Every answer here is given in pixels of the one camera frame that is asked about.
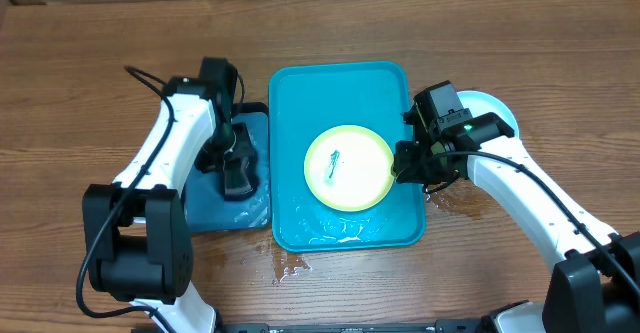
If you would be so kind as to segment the dark green sponge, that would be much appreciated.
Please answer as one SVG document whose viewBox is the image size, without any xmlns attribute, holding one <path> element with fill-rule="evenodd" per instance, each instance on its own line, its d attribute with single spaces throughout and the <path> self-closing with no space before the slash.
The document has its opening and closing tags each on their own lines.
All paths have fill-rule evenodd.
<svg viewBox="0 0 640 333">
<path fill-rule="evenodd" d="M 228 162 L 223 169 L 223 196 L 228 201 L 242 201 L 255 194 L 259 180 L 255 164 L 250 161 Z"/>
</svg>

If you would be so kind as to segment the light blue plate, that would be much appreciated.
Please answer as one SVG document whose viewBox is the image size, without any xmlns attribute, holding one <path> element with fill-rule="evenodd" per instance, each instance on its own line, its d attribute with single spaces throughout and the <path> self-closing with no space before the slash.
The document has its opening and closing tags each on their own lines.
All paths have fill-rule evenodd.
<svg viewBox="0 0 640 333">
<path fill-rule="evenodd" d="M 469 109 L 473 117 L 493 112 L 514 130 L 517 138 L 520 137 L 519 125 L 515 115 L 501 100 L 488 93 L 476 90 L 458 91 L 457 95 L 463 107 Z"/>
</svg>

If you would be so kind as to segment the yellow-green plate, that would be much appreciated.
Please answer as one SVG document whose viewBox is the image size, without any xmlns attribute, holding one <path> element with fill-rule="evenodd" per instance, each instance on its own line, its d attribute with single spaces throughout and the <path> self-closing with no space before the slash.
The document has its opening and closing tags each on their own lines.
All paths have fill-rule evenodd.
<svg viewBox="0 0 640 333">
<path fill-rule="evenodd" d="M 340 125 L 315 138 L 304 159 L 306 184 L 321 203 L 342 212 L 369 209 L 389 193 L 393 154 L 376 132 Z"/>
</svg>

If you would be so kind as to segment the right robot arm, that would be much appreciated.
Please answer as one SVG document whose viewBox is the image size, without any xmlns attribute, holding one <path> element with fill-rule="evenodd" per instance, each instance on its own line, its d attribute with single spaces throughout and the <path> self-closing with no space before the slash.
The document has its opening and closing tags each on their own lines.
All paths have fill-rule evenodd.
<svg viewBox="0 0 640 333">
<path fill-rule="evenodd" d="M 419 183 L 433 194 L 458 179 L 471 181 L 509 214 L 551 271 L 544 302 L 436 322 L 435 331 L 638 331 L 639 235 L 620 235 L 555 183 L 526 150 L 504 103 L 444 81 L 416 94 L 403 120 L 413 138 L 396 145 L 396 182 Z"/>
</svg>

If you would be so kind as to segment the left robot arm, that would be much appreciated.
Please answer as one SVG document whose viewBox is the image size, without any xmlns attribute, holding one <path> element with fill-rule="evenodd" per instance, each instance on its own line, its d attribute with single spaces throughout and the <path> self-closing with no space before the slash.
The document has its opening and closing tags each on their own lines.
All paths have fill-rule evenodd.
<svg viewBox="0 0 640 333">
<path fill-rule="evenodd" d="M 203 58 L 195 78 L 164 81 L 126 72 L 155 92 L 160 110 L 134 160 L 110 184 L 82 198 L 86 255 L 75 300 L 94 319 L 144 312 L 162 332 L 223 332 L 217 310 L 191 280 L 193 246 L 182 193 L 192 169 L 221 176 L 227 201 L 255 195 L 257 153 L 245 124 L 238 70 L 225 58 Z"/>
</svg>

